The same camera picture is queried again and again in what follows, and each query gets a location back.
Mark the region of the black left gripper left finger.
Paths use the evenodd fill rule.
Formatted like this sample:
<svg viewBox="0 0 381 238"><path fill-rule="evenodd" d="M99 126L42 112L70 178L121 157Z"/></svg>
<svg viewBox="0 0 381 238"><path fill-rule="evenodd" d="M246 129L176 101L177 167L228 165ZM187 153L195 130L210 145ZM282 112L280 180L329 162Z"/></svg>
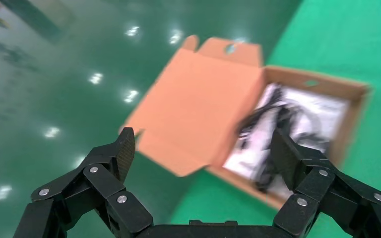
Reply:
<svg viewBox="0 0 381 238"><path fill-rule="evenodd" d="M97 213L115 237L139 236L153 225L153 218L125 187L134 154L130 127L114 142L94 147L77 168L31 193L15 237L64 238L90 211Z"/></svg>

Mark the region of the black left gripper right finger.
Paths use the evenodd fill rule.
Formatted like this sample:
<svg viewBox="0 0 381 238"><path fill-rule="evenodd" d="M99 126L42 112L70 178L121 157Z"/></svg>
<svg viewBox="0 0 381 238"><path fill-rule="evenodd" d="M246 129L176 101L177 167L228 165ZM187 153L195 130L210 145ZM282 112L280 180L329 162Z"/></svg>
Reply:
<svg viewBox="0 0 381 238"><path fill-rule="evenodd" d="M336 168L319 150L301 146L276 129L272 160L292 195L273 225L305 238L319 214L330 216L354 238L381 238L381 191Z"/></svg>

